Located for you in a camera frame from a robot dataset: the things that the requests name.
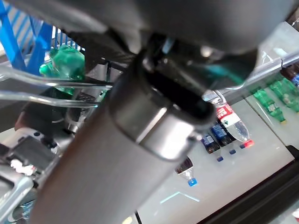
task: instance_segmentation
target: red label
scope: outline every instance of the red label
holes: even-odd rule
[[[234,111],[228,104],[225,104],[224,106],[217,108],[217,117],[219,120],[221,120],[222,118],[224,118],[232,113],[234,113]]]

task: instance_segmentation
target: silver cylinder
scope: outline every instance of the silver cylinder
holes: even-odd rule
[[[116,83],[39,193],[30,223],[121,223],[185,158],[196,118],[154,90],[138,67]]]

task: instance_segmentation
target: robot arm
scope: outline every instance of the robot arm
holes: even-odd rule
[[[82,45],[94,44],[100,56],[130,64],[46,180],[32,224],[116,224],[131,215],[215,121],[202,94],[244,82],[258,44],[293,4],[10,2],[73,37],[81,34]]]

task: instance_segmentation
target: plastic bottle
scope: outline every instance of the plastic bottle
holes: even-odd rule
[[[260,89],[256,91],[253,96],[261,103],[268,114],[280,121],[282,124],[286,122],[282,110],[275,104],[274,100],[267,95],[265,90]]]
[[[296,86],[294,86],[294,84],[290,80],[283,78],[281,82],[288,87],[292,94],[294,94],[297,97],[299,96],[299,89]]]
[[[211,127],[211,132],[213,133],[213,135],[215,136],[215,138],[217,139],[221,147],[226,146],[232,142],[228,134],[218,123],[215,123]]]
[[[176,172],[179,176],[187,180],[190,187],[197,184],[197,180],[193,175],[193,163],[189,157],[187,157],[187,159],[178,168],[176,168]]]
[[[213,139],[213,137],[209,134],[203,135],[201,139],[202,144],[205,146],[206,151],[211,154],[213,152],[216,152],[218,149],[220,149],[220,146],[217,142]]]
[[[246,142],[250,139],[247,127],[230,105],[226,103],[217,107],[217,117],[235,139],[241,142]]]
[[[217,123],[222,127],[222,129],[226,132],[226,134],[228,134],[229,138],[232,141],[236,141],[236,139],[231,135],[231,133],[228,132],[228,130],[225,128],[225,126],[221,123],[219,119],[217,119]]]
[[[280,74],[286,79],[290,80],[297,88],[299,88],[299,71],[297,66],[292,64],[287,68],[282,68]]]
[[[41,65],[39,71],[49,78],[60,78],[63,80],[83,80],[85,78],[84,55],[68,46],[62,45],[59,49],[50,51],[51,61]],[[58,88],[59,90],[73,94],[73,88]]]
[[[299,112],[299,104],[296,101],[296,98],[292,95],[291,91],[288,87],[280,81],[276,81],[275,83],[270,85],[270,89],[272,89],[277,97],[289,108],[291,108],[296,113]]]

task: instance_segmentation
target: green bottle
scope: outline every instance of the green bottle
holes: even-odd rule
[[[283,78],[282,83],[285,86],[287,86],[287,88],[291,91],[292,94],[294,94],[295,96],[299,96],[298,88],[290,80],[287,80],[286,78]]]
[[[275,119],[277,119],[278,121],[280,121],[281,124],[285,124],[286,120],[284,118],[284,115],[280,109],[280,107],[278,107],[274,100],[271,99],[265,90],[260,89],[258,91],[256,91],[253,96],[261,103],[261,105],[266,109],[266,111]]]
[[[85,60],[84,55],[68,46],[62,45],[59,49],[50,51],[51,61],[41,65],[39,72],[48,78],[60,78],[62,80],[84,80]],[[60,91],[73,94],[73,88],[57,88]]]
[[[270,85],[270,88],[287,107],[291,108],[296,113],[299,112],[299,104],[286,84],[281,81],[276,81]]]

